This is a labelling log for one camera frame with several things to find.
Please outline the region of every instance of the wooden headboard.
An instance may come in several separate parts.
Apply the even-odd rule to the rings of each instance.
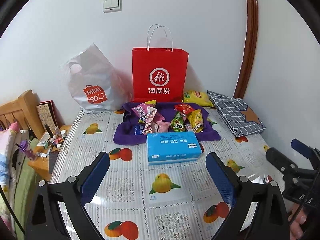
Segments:
[[[16,118],[24,130],[28,129],[28,123],[36,137],[40,139],[44,133],[44,127],[36,109],[38,103],[32,91],[27,90],[16,100],[0,106],[0,120],[8,128],[6,120],[13,123],[13,119]]]

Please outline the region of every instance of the finger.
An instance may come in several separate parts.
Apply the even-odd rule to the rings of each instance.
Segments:
[[[292,207],[292,214],[294,214],[297,209],[298,209],[299,205],[298,204],[294,204]],[[296,217],[295,221],[297,221],[300,225],[302,225],[307,219],[306,214],[304,213],[304,211],[301,209],[301,211],[299,212],[298,216]]]
[[[290,232],[290,240],[297,240],[297,238],[295,238],[291,232]]]
[[[300,228],[300,224],[295,220],[290,226],[290,231],[295,238],[300,238],[303,234],[303,231]]]

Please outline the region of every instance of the brown star patch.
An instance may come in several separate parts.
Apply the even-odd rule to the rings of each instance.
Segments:
[[[256,122],[257,124],[262,126],[259,118],[249,106],[247,106],[247,109],[245,111],[239,110],[239,112],[244,115],[245,122]]]

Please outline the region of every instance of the blue tissue box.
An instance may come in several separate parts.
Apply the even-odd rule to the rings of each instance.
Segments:
[[[148,165],[196,161],[201,148],[194,132],[147,134]]]

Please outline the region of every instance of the black clamp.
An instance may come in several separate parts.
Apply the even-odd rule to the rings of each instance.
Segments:
[[[320,151],[306,146],[297,139],[292,140],[291,147],[308,158],[314,170],[298,168],[297,164],[275,148],[267,150],[267,160],[282,174],[285,189],[284,198],[317,209],[320,201]]]
[[[109,155],[100,152],[78,176],[56,184],[41,180],[29,212],[25,239],[70,240],[58,204],[64,202],[80,239],[104,240],[84,205],[93,199],[109,166]]]
[[[247,217],[252,202],[258,202],[247,240],[289,240],[289,223],[278,183],[252,183],[246,176],[238,177],[215,153],[209,153],[206,167],[224,202],[231,205],[228,216],[212,240],[234,240]]]

